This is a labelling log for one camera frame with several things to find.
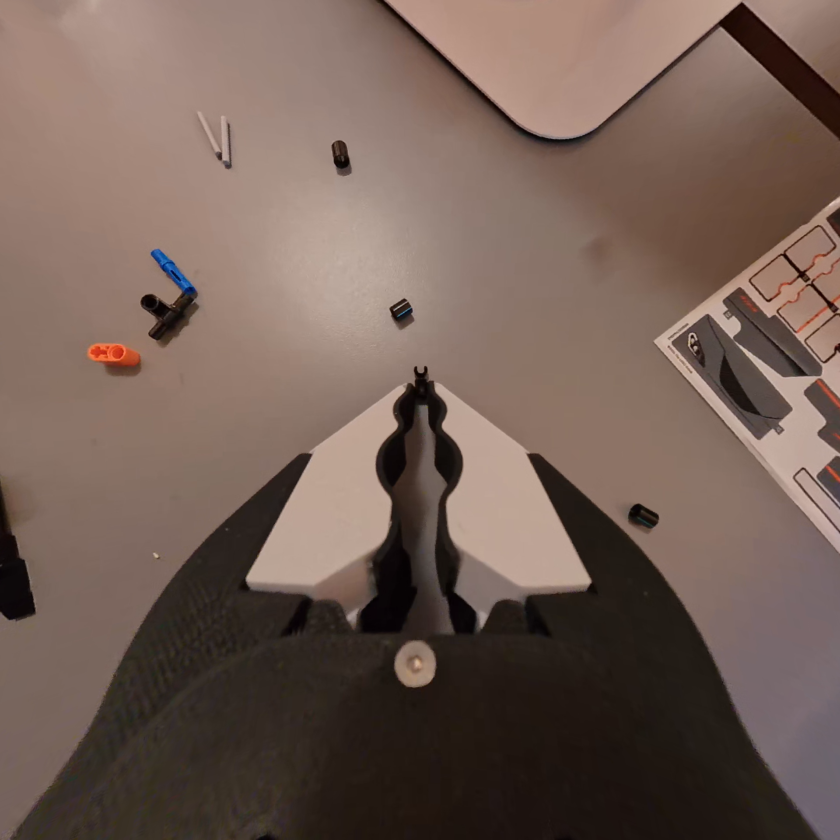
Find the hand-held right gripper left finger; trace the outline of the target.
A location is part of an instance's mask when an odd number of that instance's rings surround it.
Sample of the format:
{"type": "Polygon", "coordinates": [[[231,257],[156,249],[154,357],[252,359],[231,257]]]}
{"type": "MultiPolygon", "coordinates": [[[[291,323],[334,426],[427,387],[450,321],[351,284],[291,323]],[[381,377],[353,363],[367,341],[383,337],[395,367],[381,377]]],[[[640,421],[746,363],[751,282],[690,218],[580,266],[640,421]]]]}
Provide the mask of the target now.
{"type": "Polygon", "coordinates": [[[291,492],[246,576],[256,592],[311,599],[372,599],[372,562],[391,525],[392,502],[376,472],[397,429],[401,385],[326,438],[291,492]]]}

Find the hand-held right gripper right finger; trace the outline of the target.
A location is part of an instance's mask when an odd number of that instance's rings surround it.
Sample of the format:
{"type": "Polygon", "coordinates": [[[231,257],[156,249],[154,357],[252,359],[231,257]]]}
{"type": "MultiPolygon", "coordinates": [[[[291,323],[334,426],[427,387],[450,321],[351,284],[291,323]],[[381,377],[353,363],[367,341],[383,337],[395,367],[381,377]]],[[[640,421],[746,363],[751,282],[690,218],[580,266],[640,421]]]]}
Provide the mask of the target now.
{"type": "Polygon", "coordinates": [[[442,385],[443,431],[462,457],[445,509],[458,560],[455,593],[475,611],[531,595],[584,592],[579,554],[528,451],[442,385]]]}

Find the black lego axle with connector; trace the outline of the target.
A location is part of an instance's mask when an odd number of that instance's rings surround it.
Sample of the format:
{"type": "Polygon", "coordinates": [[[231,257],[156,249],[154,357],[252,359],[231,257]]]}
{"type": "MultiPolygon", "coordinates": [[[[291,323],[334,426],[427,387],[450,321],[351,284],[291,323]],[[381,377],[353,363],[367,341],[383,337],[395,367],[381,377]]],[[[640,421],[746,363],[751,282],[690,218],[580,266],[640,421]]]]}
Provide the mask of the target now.
{"type": "Polygon", "coordinates": [[[26,561],[20,556],[18,542],[7,518],[1,493],[1,614],[8,621],[18,621],[36,613],[35,597],[26,561]]]}

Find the lego sticker sheet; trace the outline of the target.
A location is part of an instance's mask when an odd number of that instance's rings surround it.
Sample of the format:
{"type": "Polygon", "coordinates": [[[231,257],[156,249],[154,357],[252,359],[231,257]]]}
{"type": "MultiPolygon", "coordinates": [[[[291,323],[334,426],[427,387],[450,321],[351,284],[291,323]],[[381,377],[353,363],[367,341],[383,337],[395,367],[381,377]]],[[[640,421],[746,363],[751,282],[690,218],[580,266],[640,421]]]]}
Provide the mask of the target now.
{"type": "Polygon", "coordinates": [[[839,199],[655,345],[839,550],[839,199]]]}

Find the black lego pin connector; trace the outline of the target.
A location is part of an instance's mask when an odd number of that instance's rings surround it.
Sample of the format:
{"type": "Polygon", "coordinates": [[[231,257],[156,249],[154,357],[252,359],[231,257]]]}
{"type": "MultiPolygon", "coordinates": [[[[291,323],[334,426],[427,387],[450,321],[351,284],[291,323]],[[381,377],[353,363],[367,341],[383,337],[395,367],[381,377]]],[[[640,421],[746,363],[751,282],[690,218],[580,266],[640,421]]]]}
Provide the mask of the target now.
{"type": "Polygon", "coordinates": [[[154,341],[163,340],[185,318],[187,310],[193,305],[195,299],[196,295],[189,292],[181,293],[173,303],[164,302],[154,294],[143,295],[140,305],[154,318],[154,326],[149,331],[149,337],[154,341]]]}

